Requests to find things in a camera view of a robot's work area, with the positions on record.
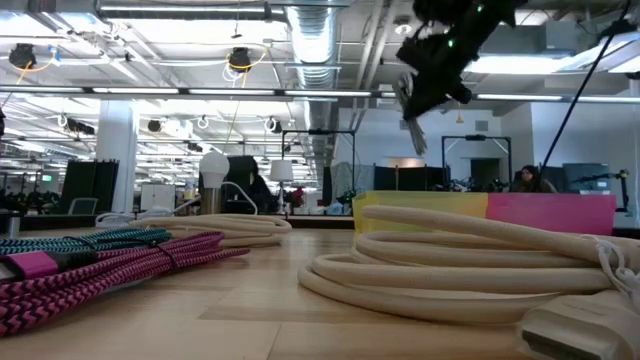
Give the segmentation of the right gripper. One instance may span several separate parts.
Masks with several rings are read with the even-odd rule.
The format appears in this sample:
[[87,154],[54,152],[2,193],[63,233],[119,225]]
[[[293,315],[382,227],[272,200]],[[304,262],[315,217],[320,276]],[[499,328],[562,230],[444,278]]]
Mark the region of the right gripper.
[[448,31],[426,39],[429,49],[424,72],[403,75],[407,95],[404,119],[417,118],[451,99],[462,104],[472,99],[471,90],[461,84],[461,74],[478,58],[480,11],[429,9],[425,20],[446,25]]

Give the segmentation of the person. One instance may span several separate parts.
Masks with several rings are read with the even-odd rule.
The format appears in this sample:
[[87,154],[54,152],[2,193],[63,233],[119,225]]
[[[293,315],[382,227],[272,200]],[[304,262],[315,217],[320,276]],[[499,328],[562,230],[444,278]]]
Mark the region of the person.
[[256,204],[259,213],[271,214],[277,210],[276,198],[259,174],[259,167],[254,159],[251,159],[249,196]]
[[518,193],[556,193],[555,187],[541,176],[540,171],[533,165],[525,165],[520,170],[519,180],[514,185],[513,192]]

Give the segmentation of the red plastic bin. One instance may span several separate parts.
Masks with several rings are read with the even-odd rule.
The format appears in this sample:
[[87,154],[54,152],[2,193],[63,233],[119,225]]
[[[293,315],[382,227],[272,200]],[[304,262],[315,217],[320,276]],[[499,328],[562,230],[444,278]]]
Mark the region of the red plastic bin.
[[611,235],[613,195],[492,193],[486,218],[549,231]]

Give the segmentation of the table lamp white shade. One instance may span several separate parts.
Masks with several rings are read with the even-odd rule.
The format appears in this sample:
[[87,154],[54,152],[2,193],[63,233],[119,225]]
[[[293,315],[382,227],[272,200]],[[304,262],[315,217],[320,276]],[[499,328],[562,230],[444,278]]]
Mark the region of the table lamp white shade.
[[284,184],[294,180],[293,163],[291,160],[279,159],[271,163],[269,179],[279,185],[278,213],[285,214]]

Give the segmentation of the grey monitor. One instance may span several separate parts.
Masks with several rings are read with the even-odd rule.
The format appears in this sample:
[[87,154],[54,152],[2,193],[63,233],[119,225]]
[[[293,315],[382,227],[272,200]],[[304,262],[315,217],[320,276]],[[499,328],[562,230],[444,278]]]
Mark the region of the grey monitor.
[[604,163],[564,163],[566,190],[572,193],[584,191],[610,191],[610,169]]

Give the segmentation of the black monitor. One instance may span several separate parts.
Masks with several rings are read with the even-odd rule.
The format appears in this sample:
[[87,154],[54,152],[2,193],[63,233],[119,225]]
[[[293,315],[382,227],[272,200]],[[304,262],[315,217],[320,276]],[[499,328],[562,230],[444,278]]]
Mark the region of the black monitor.
[[228,160],[230,168],[226,181],[238,185],[246,194],[249,194],[254,159],[251,156],[232,156]]

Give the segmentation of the white bulb on wooden base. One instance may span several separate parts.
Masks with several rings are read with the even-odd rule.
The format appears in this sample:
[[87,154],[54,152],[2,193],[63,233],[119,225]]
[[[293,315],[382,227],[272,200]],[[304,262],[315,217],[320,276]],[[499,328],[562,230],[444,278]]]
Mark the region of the white bulb on wooden base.
[[205,154],[200,160],[199,190],[203,215],[220,212],[220,191],[229,168],[228,158],[217,151]]

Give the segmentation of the white cabinet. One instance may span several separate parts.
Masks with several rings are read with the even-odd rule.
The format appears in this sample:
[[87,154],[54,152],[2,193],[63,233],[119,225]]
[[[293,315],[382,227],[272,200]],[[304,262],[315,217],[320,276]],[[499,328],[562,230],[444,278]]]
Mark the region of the white cabinet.
[[140,209],[153,208],[173,210],[175,207],[175,186],[165,184],[143,184],[141,187]]

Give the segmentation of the white building column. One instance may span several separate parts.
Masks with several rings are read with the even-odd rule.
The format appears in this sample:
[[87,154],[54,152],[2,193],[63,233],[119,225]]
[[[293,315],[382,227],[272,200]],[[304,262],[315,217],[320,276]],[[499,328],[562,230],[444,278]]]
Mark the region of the white building column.
[[111,211],[129,213],[134,204],[139,114],[133,101],[102,100],[96,159],[118,163]]

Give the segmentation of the black room partition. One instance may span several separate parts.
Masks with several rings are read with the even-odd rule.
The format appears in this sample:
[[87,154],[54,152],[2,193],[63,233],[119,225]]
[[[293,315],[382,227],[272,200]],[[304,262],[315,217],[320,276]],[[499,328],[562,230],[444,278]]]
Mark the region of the black room partition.
[[94,212],[110,212],[115,195],[119,162],[69,161],[63,182],[59,206],[60,212],[68,214],[72,202],[78,198],[96,199]]

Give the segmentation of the grey office chair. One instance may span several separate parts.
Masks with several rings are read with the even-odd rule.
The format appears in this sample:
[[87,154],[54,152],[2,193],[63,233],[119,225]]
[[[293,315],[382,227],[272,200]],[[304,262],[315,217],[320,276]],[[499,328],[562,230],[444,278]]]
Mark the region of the grey office chair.
[[98,204],[97,198],[81,197],[71,201],[69,215],[94,215]]

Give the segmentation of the black rig frame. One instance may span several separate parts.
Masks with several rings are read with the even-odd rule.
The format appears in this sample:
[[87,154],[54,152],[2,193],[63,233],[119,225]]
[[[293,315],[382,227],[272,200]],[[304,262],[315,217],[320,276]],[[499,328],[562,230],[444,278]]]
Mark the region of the black rig frame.
[[332,174],[335,167],[334,161],[338,155],[338,141],[345,140],[351,146],[350,180],[348,191],[356,191],[356,132],[354,130],[283,130],[280,140],[280,157],[285,159],[293,147],[303,150],[303,159],[309,160],[309,170],[315,176],[318,185],[321,186],[321,201],[328,206],[339,197],[334,192],[334,181],[337,176]]
[[503,136],[486,136],[482,134],[471,135],[445,135],[441,137],[441,168],[442,168],[442,181],[443,188],[447,191],[462,190],[463,187],[469,189],[470,185],[467,182],[458,181],[452,178],[450,167],[447,164],[446,156],[450,150],[460,141],[466,142],[485,142],[492,141],[498,148],[500,148],[507,155],[507,178],[506,181],[501,179],[494,179],[494,187],[496,190],[504,191],[507,187],[511,187],[513,184],[513,160],[512,160],[512,139],[510,137]]

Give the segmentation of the silver ventilation duct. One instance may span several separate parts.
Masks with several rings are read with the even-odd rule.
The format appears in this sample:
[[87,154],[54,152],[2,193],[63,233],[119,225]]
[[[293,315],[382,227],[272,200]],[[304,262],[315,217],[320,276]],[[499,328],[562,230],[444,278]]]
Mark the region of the silver ventilation duct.
[[[303,65],[334,65],[336,60],[336,36],[338,10],[321,6],[294,6],[286,8],[291,28],[291,45],[294,60]],[[301,90],[326,90],[336,85],[337,70],[329,67],[297,68]],[[328,129],[331,105],[326,101],[304,103],[304,117],[309,130]],[[310,135],[311,162],[316,169],[326,166],[328,136]]]

